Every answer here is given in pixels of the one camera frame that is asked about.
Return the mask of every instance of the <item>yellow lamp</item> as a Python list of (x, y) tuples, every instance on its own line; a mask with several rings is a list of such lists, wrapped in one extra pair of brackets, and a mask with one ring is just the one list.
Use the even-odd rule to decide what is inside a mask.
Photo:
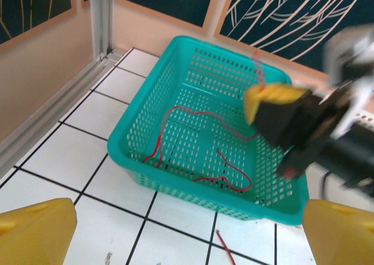
[(318, 265), (374, 264), (374, 213), (309, 200), (303, 226)]
[(76, 226), (69, 198), (0, 214), (0, 264), (62, 265)]

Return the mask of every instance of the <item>leaf pattern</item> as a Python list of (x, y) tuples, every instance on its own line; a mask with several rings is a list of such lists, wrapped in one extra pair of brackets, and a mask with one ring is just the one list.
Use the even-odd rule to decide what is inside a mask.
[(0, 44), (71, 9), (71, 0), (0, 0)]
[[(310, 54), (321, 51), (323, 43), (345, 25), (374, 21), (374, 13), (358, 9), (358, 1), (371, 7), (371, 0), (232, 0), (220, 33), (321, 69), (321, 62), (316, 62), (321, 54), (314, 58)], [(355, 17), (352, 9), (365, 16)]]

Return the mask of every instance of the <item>red wire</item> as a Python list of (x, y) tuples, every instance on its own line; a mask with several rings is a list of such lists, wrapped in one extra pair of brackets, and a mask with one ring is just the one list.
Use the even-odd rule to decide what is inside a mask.
[[(225, 122), (225, 120), (224, 120), (222, 117), (220, 117), (218, 114), (216, 114), (216, 113), (213, 113), (213, 112), (211, 112), (211, 111), (206, 111), (206, 110), (205, 110), (205, 111), (193, 111), (193, 110), (188, 109), (187, 107), (184, 107), (184, 106), (174, 106), (174, 107), (172, 107), (171, 109), (169, 109), (168, 112), (165, 114), (164, 119), (163, 119), (162, 124), (161, 124), (160, 134), (158, 135), (157, 143), (156, 143), (156, 146), (155, 146), (155, 148), (154, 148), (154, 151), (153, 151), (153, 153), (152, 153), (151, 155), (149, 155), (149, 156), (147, 156), (146, 158), (144, 158), (144, 160), (142, 161), (143, 163), (144, 163), (146, 160), (148, 160), (148, 159), (154, 157), (155, 154), (157, 153), (158, 149), (160, 149), (160, 159), (159, 159), (159, 161), (158, 161), (158, 163), (157, 163), (157, 165), (156, 165), (156, 168), (158, 168), (158, 167), (161, 166), (161, 164), (162, 164), (162, 157), (163, 157), (163, 151), (164, 151), (164, 148), (163, 148), (163, 146), (162, 146), (162, 136), (163, 136), (164, 128), (165, 128), (165, 120), (166, 120), (166, 118), (169, 116), (169, 114), (170, 114), (173, 110), (175, 110), (175, 109), (182, 109), (182, 110), (187, 111), (188, 113), (190, 113), (190, 114), (194, 114), (194, 115), (201, 115), (201, 114), (208, 114), (208, 115), (211, 115), (211, 116), (213, 116), (214, 118), (218, 119), (218, 121), (220, 121), (220, 122), (222, 123), (222, 125), (223, 125), (227, 130), (231, 131), (234, 135), (236, 135), (236, 136), (241, 135), (237, 130), (231, 128), (231, 127), (230, 127), (230, 126)], [(246, 138), (246, 139), (244, 139), (243, 141), (244, 141), (244, 142), (247, 142), (247, 141), (253, 140), (257, 135), (258, 135), (258, 133), (256, 132), (253, 136), (251, 136), (251, 137), (249, 137), (249, 138)]]
[(218, 238), (220, 239), (221, 244), (223, 245), (225, 251), (227, 252), (228, 257), (230, 258), (231, 263), (232, 263), (233, 265), (236, 265), (235, 260), (234, 260), (234, 257), (233, 257), (233, 255), (231, 254), (230, 249), (228, 249), (226, 243), (224, 242), (224, 240), (223, 240), (223, 238), (222, 238), (222, 236), (221, 236), (221, 234), (220, 234), (220, 231), (219, 231), (219, 230), (216, 230), (216, 233), (217, 233), (217, 236), (218, 236)]
[(154, 155), (156, 155), (158, 147), (160, 145), (160, 142), (161, 142), (161, 135), (159, 135), (158, 138), (157, 138), (156, 146), (155, 146), (155, 148), (153, 150), (153, 153), (150, 156), (145, 157), (144, 160), (143, 160), (143, 163), (145, 163), (146, 160), (148, 160), (148, 159), (154, 157)]
[(218, 176), (218, 177), (199, 177), (197, 179), (194, 179), (193, 181), (196, 182), (198, 180), (212, 180), (212, 181), (215, 181), (215, 180), (219, 180), (219, 179), (223, 179), (227, 184), (228, 186), (234, 190), (234, 191), (242, 191), (242, 192), (245, 192), (245, 191), (248, 191), (249, 189), (251, 189), (252, 187), (252, 180), (250, 179), (249, 176), (247, 176), (247, 174), (245, 172), (243, 172), (242, 170), (238, 169), (237, 167), (233, 166), (232, 164), (230, 164), (228, 161), (227, 161), (227, 158), (219, 151), (219, 149), (217, 148), (217, 153), (222, 157), (222, 159), (225, 161), (225, 163), (227, 164), (227, 166), (233, 168), (234, 170), (237, 170), (238, 172), (240, 172), (243, 176), (245, 176), (248, 181), (250, 182), (250, 185), (246, 188), (236, 188), (234, 187), (233, 185), (231, 185), (231, 183), (229, 182), (229, 180), (227, 179), (227, 177), (225, 176)]

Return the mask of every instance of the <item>beige wall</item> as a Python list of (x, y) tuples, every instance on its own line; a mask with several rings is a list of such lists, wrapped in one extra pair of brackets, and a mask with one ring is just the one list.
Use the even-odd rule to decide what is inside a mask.
[(0, 142), (93, 59), (91, 13), (75, 15), (0, 53)]
[[(227, 40), (214, 37), (216, 26), (226, 0), (217, 0), (212, 9), (213, 14), (207, 32), (197, 32), (172, 21), (155, 17), (147, 12), (129, 7), (123, 2), (116, 1), (113, 20), (113, 42), (116, 47), (128, 49), (135, 47), (155, 55), (161, 55), (169, 42), (178, 35), (192, 36), (197, 39), (229, 48), (238, 53), (251, 56), (252, 51), (238, 44), (233, 45)], [(289, 62), (278, 56), (266, 52), (261, 53), (263, 62), (285, 71), (293, 81), (300, 81), (313, 85), (315, 88), (330, 92), (326, 79), (321, 72)], [(369, 105), (374, 110), (374, 102)]]

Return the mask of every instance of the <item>teal plastic basket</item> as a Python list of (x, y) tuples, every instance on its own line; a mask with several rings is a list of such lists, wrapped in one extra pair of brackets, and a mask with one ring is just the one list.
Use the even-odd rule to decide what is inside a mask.
[[(281, 70), (263, 65), (266, 82), (290, 83)], [(243, 93), (258, 83), (252, 59), (190, 37), (176, 37), (165, 50), (109, 141), (110, 157), (129, 170), (140, 185), (209, 208), (240, 220), (268, 218), (299, 225), (309, 199), (306, 178), (286, 180), (274, 173), (284, 153), (271, 148), (259, 135), (242, 142), (212, 116), (192, 115), (176, 109), (168, 117), (162, 165), (152, 154), (162, 119), (173, 106), (212, 111), (246, 136), (255, 133), (244, 118)], [(224, 180), (199, 177), (225, 176), (233, 186), (248, 180), (228, 167), (217, 153), (246, 172), (250, 190), (233, 191)]]

